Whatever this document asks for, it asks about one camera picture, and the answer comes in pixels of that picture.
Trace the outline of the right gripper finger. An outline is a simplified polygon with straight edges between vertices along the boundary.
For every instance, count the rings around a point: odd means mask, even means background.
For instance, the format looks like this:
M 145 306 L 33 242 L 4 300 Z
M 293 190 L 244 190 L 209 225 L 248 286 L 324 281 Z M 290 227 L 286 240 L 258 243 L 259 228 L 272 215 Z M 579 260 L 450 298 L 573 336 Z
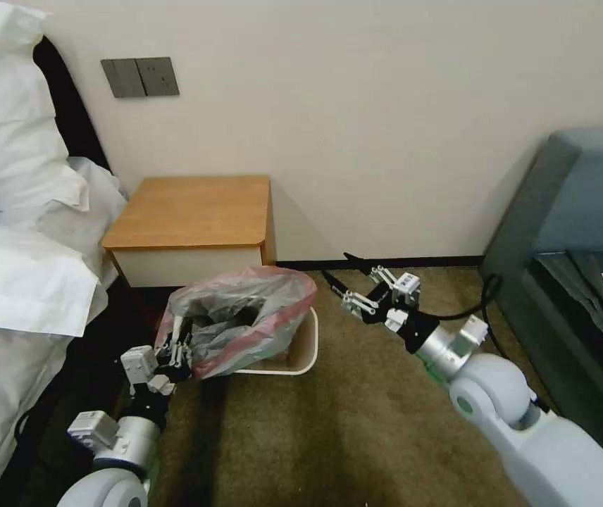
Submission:
M 343 282 L 326 270 L 322 270 L 321 275 L 328 283 L 330 290 L 341 299 L 341 307 L 344 310 L 353 315 L 375 315 L 377 313 L 378 304 L 375 301 L 349 290 Z
M 351 268 L 357 269 L 364 275 L 372 279 L 376 284 L 381 282 L 387 285 L 398 285 L 399 279 L 396 278 L 387 268 L 376 265 L 365 258 L 361 258 L 350 254 L 348 252 L 343 253 L 346 260 L 349 262 Z

